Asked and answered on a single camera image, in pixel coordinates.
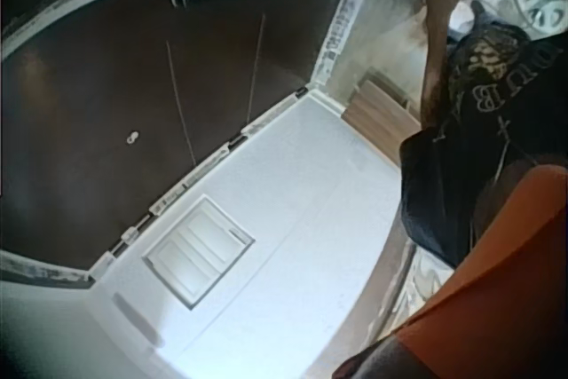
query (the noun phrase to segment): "black t-shirt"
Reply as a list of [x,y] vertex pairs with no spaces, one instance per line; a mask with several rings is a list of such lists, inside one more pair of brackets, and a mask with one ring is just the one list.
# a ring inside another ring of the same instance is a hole
[[469,253],[482,189],[517,160],[567,156],[568,34],[530,42],[492,23],[448,61],[451,111],[400,148],[402,220],[410,238],[457,266]]

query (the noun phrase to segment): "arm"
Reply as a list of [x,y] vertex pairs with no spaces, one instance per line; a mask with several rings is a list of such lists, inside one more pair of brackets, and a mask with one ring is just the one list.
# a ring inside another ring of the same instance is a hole
[[442,105],[443,85],[446,84],[447,28],[452,11],[459,0],[426,0],[428,15],[428,57],[422,86],[420,118],[422,128],[436,126]]

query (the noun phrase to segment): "orange cloth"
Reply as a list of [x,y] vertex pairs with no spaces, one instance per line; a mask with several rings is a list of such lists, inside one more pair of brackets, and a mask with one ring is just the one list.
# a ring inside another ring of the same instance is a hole
[[568,173],[517,185],[450,280],[395,335],[443,379],[515,377],[566,333]]

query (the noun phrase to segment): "person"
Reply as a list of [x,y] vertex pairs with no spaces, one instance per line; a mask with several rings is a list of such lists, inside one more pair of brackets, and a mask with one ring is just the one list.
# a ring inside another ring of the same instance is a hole
[[400,148],[409,237],[456,268],[334,379],[568,377],[567,34],[531,41],[480,2],[425,0],[422,130]]

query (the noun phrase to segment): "orange fabric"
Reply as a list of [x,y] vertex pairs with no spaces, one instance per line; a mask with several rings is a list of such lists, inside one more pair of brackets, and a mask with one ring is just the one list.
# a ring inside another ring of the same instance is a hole
[[514,377],[566,333],[567,177],[531,170],[450,280],[395,332],[439,377]]

